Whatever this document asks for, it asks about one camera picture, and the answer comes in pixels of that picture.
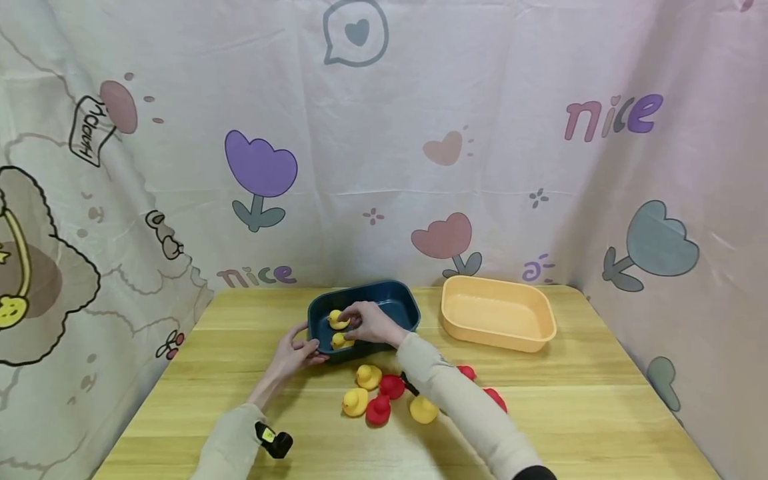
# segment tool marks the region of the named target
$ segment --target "red rubber duck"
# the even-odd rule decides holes
[[[477,374],[475,374],[475,370],[469,365],[459,365],[456,368],[473,382],[478,378]]]
[[[496,392],[494,389],[483,389],[483,391],[485,393],[488,393],[491,396],[491,398],[494,399],[496,403],[498,403],[498,406],[500,406],[502,410],[507,412],[507,404],[504,403],[504,399],[502,398],[502,396],[498,394],[498,392]]]
[[[391,412],[392,407],[389,405],[389,397],[379,394],[379,396],[368,402],[366,420],[370,425],[379,427],[389,421],[389,414]]]
[[[406,390],[406,383],[397,375],[384,375],[379,383],[379,393],[397,400]]]

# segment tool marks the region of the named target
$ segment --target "yellow rubber duck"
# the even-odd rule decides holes
[[[374,390],[382,381],[382,371],[374,365],[361,365],[355,375],[357,384],[366,390]]]
[[[355,340],[347,340],[341,332],[334,333],[331,337],[331,348],[334,350],[345,349],[355,344]]]
[[[331,328],[334,330],[344,330],[349,325],[349,320],[345,322],[338,321],[339,315],[341,315],[341,310],[331,310],[331,313],[328,314],[328,323],[330,323]]]
[[[423,425],[432,423],[437,418],[437,407],[423,395],[414,398],[408,410],[411,412],[411,417]]]
[[[344,394],[341,401],[341,410],[349,417],[359,417],[366,412],[368,407],[368,390],[351,389]]]

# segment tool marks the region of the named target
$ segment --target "table surface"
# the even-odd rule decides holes
[[[328,290],[233,289],[219,293],[170,363],[94,480],[186,480],[218,416],[239,405],[264,371],[275,342]],[[414,289],[419,334],[478,383],[497,389],[520,430],[564,480],[719,478],[611,332],[577,290],[543,286],[558,323],[539,353],[461,342],[438,324],[439,288]],[[366,362],[396,369],[393,353]],[[343,393],[363,361],[299,374],[266,412],[289,432],[288,458],[260,452],[249,479],[492,478],[443,415],[419,425],[410,394],[377,430],[344,418]]]

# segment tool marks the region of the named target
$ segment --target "sleeve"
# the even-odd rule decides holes
[[[544,468],[533,446],[509,415],[431,343],[410,333],[400,345],[397,359],[408,380],[450,417],[496,479],[548,478],[518,477],[531,467],[540,467],[534,474]]]
[[[224,413],[203,445],[190,480],[246,480],[260,446],[254,426],[264,419],[252,403]]]

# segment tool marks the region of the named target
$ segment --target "fabric backdrop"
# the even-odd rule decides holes
[[[764,0],[4,0],[0,190],[37,221],[33,273],[58,265],[73,293],[42,359],[4,343],[42,327],[0,314],[0,476],[98,465],[206,304],[190,255],[215,290],[574,285],[720,474],[765,478],[767,18]],[[34,439],[30,418],[63,415],[82,420]]]

